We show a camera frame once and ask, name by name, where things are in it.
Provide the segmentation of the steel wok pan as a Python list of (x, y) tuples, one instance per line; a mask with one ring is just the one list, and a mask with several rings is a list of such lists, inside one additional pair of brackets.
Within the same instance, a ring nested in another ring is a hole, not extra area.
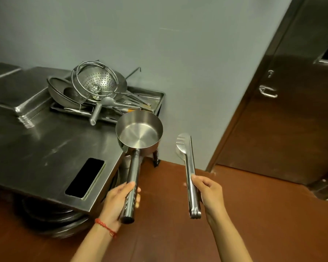
[(75, 90), (70, 81), (58, 77), (48, 77), (48, 91), (56, 103), (64, 108), (82, 110), (87, 108), (85, 99)]

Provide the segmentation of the large steel pan lid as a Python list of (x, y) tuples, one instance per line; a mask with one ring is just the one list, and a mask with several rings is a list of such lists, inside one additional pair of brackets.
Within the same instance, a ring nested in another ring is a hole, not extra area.
[(17, 118), (33, 117), (53, 102), (47, 79), (66, 78), (70, 72), (57, 68), (33, 67), (0, 76), (0, 114)]

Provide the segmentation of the perforated steel colander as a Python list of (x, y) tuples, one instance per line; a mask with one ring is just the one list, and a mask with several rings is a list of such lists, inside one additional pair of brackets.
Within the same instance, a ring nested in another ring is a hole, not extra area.
[(112, 97), (120, 100), (124, 93), (121, 91), (120, 77), (100, 61), (83, 61), (71, 71), (71, 83), (86, 102), (96, 103), (102, 97)]

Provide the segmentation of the brown wooden door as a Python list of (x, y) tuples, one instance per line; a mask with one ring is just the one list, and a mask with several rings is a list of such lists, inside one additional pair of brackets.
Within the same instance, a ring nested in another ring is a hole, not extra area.
[[(260, 85), (278, 97), (263, 96)], [(290, 2), (207, 170), (216, 164), (328, 200), (328, 0)]]

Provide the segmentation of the steel serving spoon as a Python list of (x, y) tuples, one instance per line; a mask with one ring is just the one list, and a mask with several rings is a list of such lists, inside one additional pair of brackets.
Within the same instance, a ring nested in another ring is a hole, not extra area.
[(112, 97), (104, 97), (101, 100), (103, 106), (110, 106), (118, 109), (131, 109), (131, 110), (141, 110), (141, 107), (132, 104), (118, 103)]

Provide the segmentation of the black smartphone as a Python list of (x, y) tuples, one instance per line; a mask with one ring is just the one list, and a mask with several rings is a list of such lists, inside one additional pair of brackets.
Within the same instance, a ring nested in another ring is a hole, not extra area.
[(104, 166), (104, 160), (88, 158), (65, 190), (65, 194), (80, 199), (85, 198)]

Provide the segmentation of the person's left forearm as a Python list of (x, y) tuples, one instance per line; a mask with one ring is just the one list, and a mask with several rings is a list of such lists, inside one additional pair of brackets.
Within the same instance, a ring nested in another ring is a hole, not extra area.
[(70, 262), (101, 262), (116, 235), (96, 218)]

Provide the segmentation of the steel kitchen tongs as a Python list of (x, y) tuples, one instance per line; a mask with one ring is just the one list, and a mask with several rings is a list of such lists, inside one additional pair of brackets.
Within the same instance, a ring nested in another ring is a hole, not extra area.
[(179, 134), (176, 138), (175, 151), (185, 164), (189, 216), (191, 219), (200, 219), (201, 207), (198, 190), (191, 179), (191, 176), (196, 175), (191, 135), (188, 133)]

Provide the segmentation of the person's right hand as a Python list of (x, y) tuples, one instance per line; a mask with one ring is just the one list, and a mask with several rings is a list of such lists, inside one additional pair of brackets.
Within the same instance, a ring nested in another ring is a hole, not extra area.
[(199, 192), (208, 223), (216, 224), (226, 219), (228, 214), (224, 205), (222, 186), (209, 178), (209, 188)]

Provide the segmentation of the rectangular steel tray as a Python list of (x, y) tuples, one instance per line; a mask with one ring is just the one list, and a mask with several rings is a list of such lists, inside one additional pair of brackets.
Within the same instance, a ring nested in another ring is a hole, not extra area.
[[(136, 94), (139, 98), (141, 98), (147, 105), (141, 103), (140, 101), (134, 99), (133, 97), (123, 96), (119, 103), (135, 105), (136, 107), (141, 107), (144, 110), (151, 111), (153, 114), (159, 115), (162, 103), (165, 98), (165, 93), (158, 92), (150, 89), (138, 88), (138, 87), (128, 87), (129, 91)], [(79, 117), (89, 118), (91, 117), (93, 111), (94, 104), (92, 103), (84, 103), (84, 104), (76, 104), (70, 105), (69, 107), (64, 107), (57, 102), (53, 102), (49, 110), (59, 113), (72, 114)], [(103, 107), (98, 121), (113, 123), (115, 124), (117, 120), (121, 117), (123, 113), (125, 113), (126, 109), (116, 109), (111, 107)]]

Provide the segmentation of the person's right forearm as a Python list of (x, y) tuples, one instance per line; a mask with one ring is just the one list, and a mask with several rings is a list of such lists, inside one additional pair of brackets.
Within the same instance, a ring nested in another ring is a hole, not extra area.
[(226, 211), (206, 213), (221, 262), (253, 262), (245, 243)]

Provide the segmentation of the stack of pots under table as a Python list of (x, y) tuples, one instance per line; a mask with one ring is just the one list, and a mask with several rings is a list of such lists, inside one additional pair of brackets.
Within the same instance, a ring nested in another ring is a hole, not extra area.
[(66, 195), (65, 190), (84, 163), (78, 164), (77, 167), (64, 166), (58, 174), (59, 180), (53, 178), (52, 190), (62, 199), (13, 194), (14, 213), (27, 229), (38, 235), (62, 239), (92, 226), (94, 218), (101, 212), (107, 193), (120, 184), (121, 163), (118, 161), (113, 169), (108, 171), (105, 162), (103, 170), (85, 198)]

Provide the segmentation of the stack of steel trays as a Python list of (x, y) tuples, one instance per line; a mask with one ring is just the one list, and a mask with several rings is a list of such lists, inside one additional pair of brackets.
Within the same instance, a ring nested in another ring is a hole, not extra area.
[(16, 119), (25, 128), (33, 128), (36, 125), (36, 116), (37, 116), (37, 114), (24, 114), (24, 115), (18, 116)]

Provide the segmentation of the steel saucepan with long handle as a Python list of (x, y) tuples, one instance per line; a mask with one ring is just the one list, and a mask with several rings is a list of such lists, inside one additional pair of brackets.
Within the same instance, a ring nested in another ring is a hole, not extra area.
[(126, 196), (120, 214), (122, 224), (131, 224), (135, 221), (134, 212), (142, 158), (157, 150), (163, 134), (163, 125), (155, 114), (145, 110), (134, 110), (118, 119), (115, 131), (119, 146), (131, 157), (127, 183), (134, 182), (135, 187)]

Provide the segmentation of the person's left hand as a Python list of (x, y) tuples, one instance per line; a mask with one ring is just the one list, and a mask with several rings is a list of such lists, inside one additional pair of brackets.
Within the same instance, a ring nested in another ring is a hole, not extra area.
[(103, 209), (98, 219), (102, 224), (117, 233), (121, 222), (119, 216), (122, 212), (125, 200), (127, 196), (117, 196), (117, 187), (111, 189), (105, 198)]

